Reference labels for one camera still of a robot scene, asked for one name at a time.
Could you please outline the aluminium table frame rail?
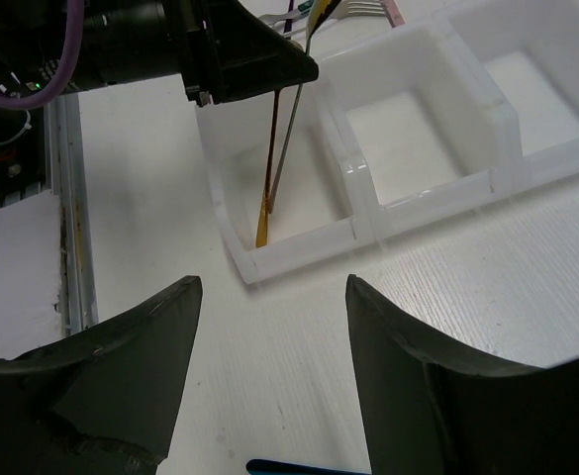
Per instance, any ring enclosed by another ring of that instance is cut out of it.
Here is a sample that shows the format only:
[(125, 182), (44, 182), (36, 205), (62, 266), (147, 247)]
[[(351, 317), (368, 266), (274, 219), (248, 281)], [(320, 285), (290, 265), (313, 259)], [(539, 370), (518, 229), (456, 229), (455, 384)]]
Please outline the aluminium table frame rail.
[(44, 107), (46, 187), (60, 201), (60, 314), (66, 336), (99, 322), (79, 99), (61, 96)]

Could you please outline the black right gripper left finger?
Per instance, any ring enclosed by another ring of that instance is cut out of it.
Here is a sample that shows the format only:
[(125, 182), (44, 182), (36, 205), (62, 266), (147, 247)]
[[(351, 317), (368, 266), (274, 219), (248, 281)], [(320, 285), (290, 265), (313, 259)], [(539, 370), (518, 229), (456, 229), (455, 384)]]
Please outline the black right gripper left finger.
[(184, 277), (85, 331), (0, 359), (0, 474), (153, 474), (169, 453), (203, 297)]

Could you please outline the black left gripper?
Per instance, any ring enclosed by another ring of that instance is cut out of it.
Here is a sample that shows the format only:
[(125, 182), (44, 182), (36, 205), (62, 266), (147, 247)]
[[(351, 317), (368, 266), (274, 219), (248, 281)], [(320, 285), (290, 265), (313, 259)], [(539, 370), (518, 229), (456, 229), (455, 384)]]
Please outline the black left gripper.
[[(0, 1), (0, 107), (178, 73), (187, 98), (209, 97), (188, 37), (198, 1)], [(316, 80), (314, 59), (238, 1), (209, 3), (211, 97), (236, 102)]]

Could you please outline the white three-compartment plastic tray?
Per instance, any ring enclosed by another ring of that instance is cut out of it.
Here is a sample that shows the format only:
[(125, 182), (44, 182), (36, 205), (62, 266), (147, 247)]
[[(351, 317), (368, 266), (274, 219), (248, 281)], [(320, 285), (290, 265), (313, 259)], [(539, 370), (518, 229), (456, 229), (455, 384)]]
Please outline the white three-compartment plastic tray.
[[(464, 1), (320, 60), (268, 243), (273, 97), (200, 108), (224, 243), (248, 284), (579, 173), (579, 1)], [(282, 94), (271, 186), (296, 89)]]

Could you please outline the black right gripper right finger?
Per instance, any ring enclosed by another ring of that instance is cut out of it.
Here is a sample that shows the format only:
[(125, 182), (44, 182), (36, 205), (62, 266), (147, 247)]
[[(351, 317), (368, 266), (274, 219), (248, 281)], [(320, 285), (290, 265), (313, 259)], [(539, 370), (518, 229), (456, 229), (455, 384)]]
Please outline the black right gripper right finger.
[(579, 474), (579, 358), (548, 368), (469, 346), (346, 281), (375, 474)]

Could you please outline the gold spoon ornate handle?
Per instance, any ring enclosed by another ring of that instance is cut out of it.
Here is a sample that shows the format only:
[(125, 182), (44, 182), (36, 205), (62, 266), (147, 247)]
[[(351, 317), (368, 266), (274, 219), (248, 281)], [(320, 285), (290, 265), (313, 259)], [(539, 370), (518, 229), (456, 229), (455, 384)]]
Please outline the gold spoon ornate handle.
[(260, 201), (259, 216), (256, 229), (255, 247), (261, 248), (268, 243), (269, 200), (271, 194), (271, 174), (273, 170), (273, 156), (277, 135), (278, 113), (281, 90), (274, 91), (273, 109), (270, 125), (269, 145), (266, 159), (263, 192)]

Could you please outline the gold spoon plain handle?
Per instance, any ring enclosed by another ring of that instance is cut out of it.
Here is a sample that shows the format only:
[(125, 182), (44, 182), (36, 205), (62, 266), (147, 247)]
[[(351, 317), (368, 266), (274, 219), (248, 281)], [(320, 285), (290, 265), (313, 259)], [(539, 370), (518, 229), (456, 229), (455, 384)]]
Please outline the gold spoon plain handle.
[[(315, 32), (322, 26), (322, 24), (333, 14), (335, 9), (340, 4), (340, 0), (317, 0), (313, 3), (310, 14), (308, 16), (307, 26), (306, 26), (306, 43), (305, 43), (305, 53), (307, 57), (311, 57), (311, 45)], [(281, 149), (280, 158), (278, 160), (278, 165), (276, 167), (273, 183), (271, 186), (270, 196), (267, 202), (267, 211), (271, 214), (274, 210), (275, 200), (277, 196), (277, 191), (279, 187), (279, 182), (281, 179), (282, 171), (285, 164), (285, 159), (288, 153), (288, 147), (293, 132), (298, 107), (303, 91), (303, 86), (305, 82), (298, 86), (297, 92), (295, 94), (295, 99), (292, 106), (291, 116), (287, 131), (285, 134), (283, 146)]]

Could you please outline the silver spoon pink handle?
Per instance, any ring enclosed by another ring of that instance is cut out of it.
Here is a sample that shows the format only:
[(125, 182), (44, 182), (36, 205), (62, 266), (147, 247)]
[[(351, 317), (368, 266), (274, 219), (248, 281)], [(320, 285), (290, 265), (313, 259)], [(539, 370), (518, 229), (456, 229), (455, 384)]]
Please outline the silver spoon pink handle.
[(405, 24), (395, 1), (304, 1), (287, 13), (263, 14), (258, 19), (270, 27), (306, 19), (306, 26), (295, 33), (311, 34), (326, 21), (337, 22), (351, 17), (385, 17), (392, 27)]

